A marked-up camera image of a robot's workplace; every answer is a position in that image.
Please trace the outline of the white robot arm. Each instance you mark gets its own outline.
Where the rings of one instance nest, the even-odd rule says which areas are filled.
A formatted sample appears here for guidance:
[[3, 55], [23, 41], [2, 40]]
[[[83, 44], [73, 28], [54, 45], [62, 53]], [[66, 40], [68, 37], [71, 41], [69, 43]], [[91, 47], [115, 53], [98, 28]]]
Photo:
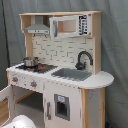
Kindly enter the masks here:
[[36, 128], [34, 122], [25, 115], [16, 116], [11, 123], [2, 128]]

